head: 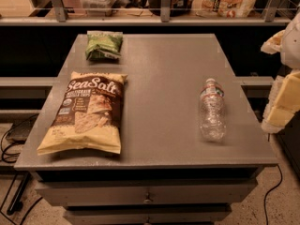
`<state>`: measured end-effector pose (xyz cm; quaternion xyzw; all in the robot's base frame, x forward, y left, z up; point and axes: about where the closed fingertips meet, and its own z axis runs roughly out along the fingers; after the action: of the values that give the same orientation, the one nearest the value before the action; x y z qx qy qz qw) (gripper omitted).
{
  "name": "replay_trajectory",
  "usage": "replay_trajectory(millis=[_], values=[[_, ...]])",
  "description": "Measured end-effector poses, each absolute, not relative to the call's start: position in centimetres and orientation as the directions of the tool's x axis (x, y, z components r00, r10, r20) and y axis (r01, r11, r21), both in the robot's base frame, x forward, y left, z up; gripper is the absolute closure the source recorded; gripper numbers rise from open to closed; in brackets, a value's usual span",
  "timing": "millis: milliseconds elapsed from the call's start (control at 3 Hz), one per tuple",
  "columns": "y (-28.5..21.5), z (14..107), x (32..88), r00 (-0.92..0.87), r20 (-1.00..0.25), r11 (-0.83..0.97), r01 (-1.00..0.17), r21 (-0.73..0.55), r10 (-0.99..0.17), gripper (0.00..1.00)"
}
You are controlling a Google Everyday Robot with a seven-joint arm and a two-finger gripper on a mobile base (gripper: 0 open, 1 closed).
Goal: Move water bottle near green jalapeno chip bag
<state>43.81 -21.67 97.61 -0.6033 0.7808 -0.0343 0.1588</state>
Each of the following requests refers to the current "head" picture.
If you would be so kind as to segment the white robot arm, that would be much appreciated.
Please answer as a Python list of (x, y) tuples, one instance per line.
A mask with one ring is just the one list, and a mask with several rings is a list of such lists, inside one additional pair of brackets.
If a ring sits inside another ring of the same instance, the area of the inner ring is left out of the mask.
[(281, 63), (292, 70), (288, 75), (276, 76), (262, 116), (262, 130), (278, 133), (300, 111), (300, 14), (265, 41), (261, 51), (280, 53)]

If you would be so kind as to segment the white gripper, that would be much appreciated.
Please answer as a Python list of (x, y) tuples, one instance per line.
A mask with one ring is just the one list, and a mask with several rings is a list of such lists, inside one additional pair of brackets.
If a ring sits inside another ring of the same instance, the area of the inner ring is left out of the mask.
[[(261, 51), (268, 54), (281, 52), (281, 40), (284, 30), (275, 33), (261, 46)], [(280, 132), (300, 111), (300, 71), (293, 70), (285, 78), (277, 75), (272, 83), (262, 120), (265, 133)]]

